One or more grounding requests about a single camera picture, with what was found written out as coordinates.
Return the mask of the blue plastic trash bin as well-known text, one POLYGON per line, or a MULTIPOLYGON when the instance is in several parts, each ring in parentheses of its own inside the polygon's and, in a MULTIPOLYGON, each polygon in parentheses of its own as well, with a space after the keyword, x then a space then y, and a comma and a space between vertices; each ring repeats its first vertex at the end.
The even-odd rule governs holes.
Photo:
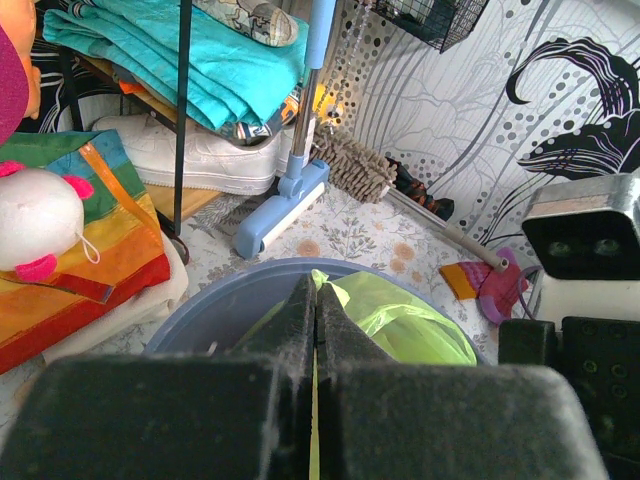
POLYGON ((421 293, 369 267, 314 258, 262 263, 206 287, 152 336, 149 354, 220 354, 275 314, 299 280, 332 284, 347 315, 404 363, 481 365, 468 335, 421 293))

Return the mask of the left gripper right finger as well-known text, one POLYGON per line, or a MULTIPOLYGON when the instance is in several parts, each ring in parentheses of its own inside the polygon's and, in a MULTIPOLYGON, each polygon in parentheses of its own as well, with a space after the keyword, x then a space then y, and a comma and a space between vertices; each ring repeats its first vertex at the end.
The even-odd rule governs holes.
POLYGON ((317 295, 324 479, 604 479, 578 397, 541 366, 393 361, 317 295))

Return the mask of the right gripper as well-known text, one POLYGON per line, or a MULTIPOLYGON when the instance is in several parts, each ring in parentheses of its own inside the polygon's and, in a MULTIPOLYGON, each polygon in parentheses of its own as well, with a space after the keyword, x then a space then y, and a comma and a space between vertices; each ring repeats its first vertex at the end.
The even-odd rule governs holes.
POLYGON ((639 323, 568 316, 499 326, 498 362, 542 365, 577 393, 613 479, 639 477, 639 323))

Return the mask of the blue floor mop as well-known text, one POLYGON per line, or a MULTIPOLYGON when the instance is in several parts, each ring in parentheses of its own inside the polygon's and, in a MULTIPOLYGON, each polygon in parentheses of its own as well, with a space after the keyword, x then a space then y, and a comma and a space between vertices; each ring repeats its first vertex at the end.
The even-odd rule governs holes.
POLYGON ((309 151, 315 127, 313 100, 329 45, 335 6, 335 0, 312 2, 299 113, 285 174, 278 182, 277 193, 238 226, 233 246, 244 259, 263 252, 324 193, 328 184, 329 165, 322 160, 311 161, 309 151))

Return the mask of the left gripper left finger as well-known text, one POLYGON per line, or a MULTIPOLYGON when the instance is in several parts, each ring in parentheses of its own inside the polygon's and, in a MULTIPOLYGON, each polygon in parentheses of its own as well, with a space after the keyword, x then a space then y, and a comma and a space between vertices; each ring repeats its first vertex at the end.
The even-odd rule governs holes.
POLYGON ((5 479, 305 479, 316 287, 220 355, 77 356, 33 384, 5 479))

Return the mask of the green plastic trash bag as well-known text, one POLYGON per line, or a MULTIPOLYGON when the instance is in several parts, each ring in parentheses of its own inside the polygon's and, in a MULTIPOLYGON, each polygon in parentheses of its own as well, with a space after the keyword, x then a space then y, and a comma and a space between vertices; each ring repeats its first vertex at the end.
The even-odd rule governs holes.
POLYGON ((477 356, 453 322, 384 278, 307 274, 233 352, 267 377, 261 478, 468 476, 443 390, 477 356))

